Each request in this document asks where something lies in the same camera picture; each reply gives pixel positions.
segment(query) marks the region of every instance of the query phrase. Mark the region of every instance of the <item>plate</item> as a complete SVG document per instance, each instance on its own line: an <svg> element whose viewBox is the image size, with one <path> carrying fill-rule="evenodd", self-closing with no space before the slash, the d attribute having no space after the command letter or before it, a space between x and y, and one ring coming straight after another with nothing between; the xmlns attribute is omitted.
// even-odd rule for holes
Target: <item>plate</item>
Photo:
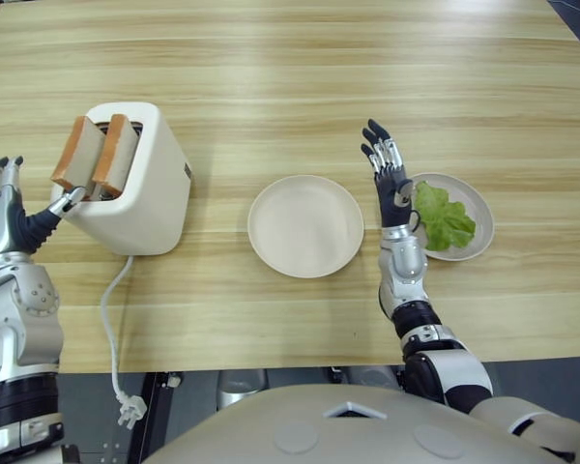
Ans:
<svg viewBox="0 0 580 464"><path fill-rule="evenodd" d="M436 172L417 174L412 179L415 182L415 186L419 182L426 181L431 187L446 189L449 192L449 201L462 202L466 207L466 214L476 224L475 237L468 246L463 248L450 246L443 251L425 249L427 238L425 236L425 229L421 224L415 232L415 236L419 239L427 256L445 261L464 261L482 254L490 246L494 238L494 217L492 216L490 207L487 206L487 203L478 191L464 181ZM416 191L413 192L413 201L415 200L415 195Z"/></svg>
<svg viewBox="0 0 580 464"><path fill-rule="evenodd" d="M247 220L255 252L292 277L328 276L357 254L363 215L353 196L323 177L292 176L266 187Z"/></svg>

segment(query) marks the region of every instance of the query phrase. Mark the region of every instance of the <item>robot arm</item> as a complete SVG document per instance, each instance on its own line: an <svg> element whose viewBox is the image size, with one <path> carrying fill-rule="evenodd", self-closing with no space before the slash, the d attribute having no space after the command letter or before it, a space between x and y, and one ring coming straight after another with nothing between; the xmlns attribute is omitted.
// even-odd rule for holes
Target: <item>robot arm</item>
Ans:
<svg viewBox="0 0 580 464"><path fill-rule="evenodd" d="M413 181L389 133L367 124L362 133L372 148L363 144L362 151L374 169L383 227L379 301L401 340L404 390L469 413L492 396L490 379L432 308L423 289L427 259L409 224Z"/></svg>
<svg viewBox="0 0 580 464"><path fill-rule="evenodd" d="M74 188L27 217L18 182L22 163L0 159L0 462L64 436L56 387L63 345L59 297L45 268L30 256L85 193ZM43 455L51 456L45 462L79 462L75 447Z"/></svg>

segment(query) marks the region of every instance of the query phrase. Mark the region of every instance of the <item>power cord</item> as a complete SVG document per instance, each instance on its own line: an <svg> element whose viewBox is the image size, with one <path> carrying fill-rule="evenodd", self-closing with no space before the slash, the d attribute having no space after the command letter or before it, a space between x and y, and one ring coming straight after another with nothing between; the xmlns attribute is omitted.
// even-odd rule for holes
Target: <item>power cord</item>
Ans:
<svg viewBox="0 0 580 464"><path fill-rule="evenodd" d="M548 3L561 3L566 7L570 7L572 10L580 13L580 8L576 7L575 5L571 5L570 3L564 2L563 0L548 0Z"/></svg>
<svg viewBox="0 0 580 464"><path fill-rule="evenodd" d="M109 316L107 314L107 304L109 302L109 297L114 291L114 288L116 288L116 286L129 272L131 264L133 264L133 256L127 258L125 267L118 275L116 275L114 280L112 280L112 282L109 284L109 286L103 293L103 296L101 297L101 319L103 320L103 326L105 327L105 333L107 334L107 339L109 340L109 348L111 350L112 355L112 387L114 388L114 392L116 393L116 399L118 399L118 401L121 404L120 418L118 419L118 424L122 425L123 423L126 422L127 428L129 430L132 430L135 423L144 417L147 408L146 403L144 403L144 400L140 396L127 395L124 391L120 389L120 385L118 384L118 349L117 349L118 344L116 343L116 336L114 335L112 326L109 323Z"/></svg>

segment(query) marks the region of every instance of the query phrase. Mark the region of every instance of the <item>wooden table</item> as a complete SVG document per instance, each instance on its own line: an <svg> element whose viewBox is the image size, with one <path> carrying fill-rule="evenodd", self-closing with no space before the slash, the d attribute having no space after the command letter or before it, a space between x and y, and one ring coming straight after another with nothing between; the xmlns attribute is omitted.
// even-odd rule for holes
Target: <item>wooden table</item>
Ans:
<svg viewBox="0 0 580 464"><path fill-rule="evenodd" d="M157 104L193 165L183 240L136 259L112 300L122 370L400 363L376 299L368 117L410 174L460 177L496 217L482 256L430 261L443 321L485 361L580 356L580 43L543 0L217 3L0 9L0 157L26 157L31 211L100 102ZM365 218L326 278L277 274L247 238L257 193L300 173L341 183ZM109 369L98 303L124 259L67 223L38 253L62 294L63 371Z"/></svg>

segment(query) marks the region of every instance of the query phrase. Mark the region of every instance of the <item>green lettuce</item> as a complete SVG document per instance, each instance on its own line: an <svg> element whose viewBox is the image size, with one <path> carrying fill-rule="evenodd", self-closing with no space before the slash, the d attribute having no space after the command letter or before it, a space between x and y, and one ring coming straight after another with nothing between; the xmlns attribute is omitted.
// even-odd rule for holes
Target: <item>green lettuce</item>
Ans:
<svg viewBox="0 0 580 464"><path fill-rule="evenodd" d="M466 247L475 237L475 222L466 216L459 201L449 202L449 192L431 187L426 181L417 184L415 208L427 236L426 249L443 251L451 246Z"/></svg>

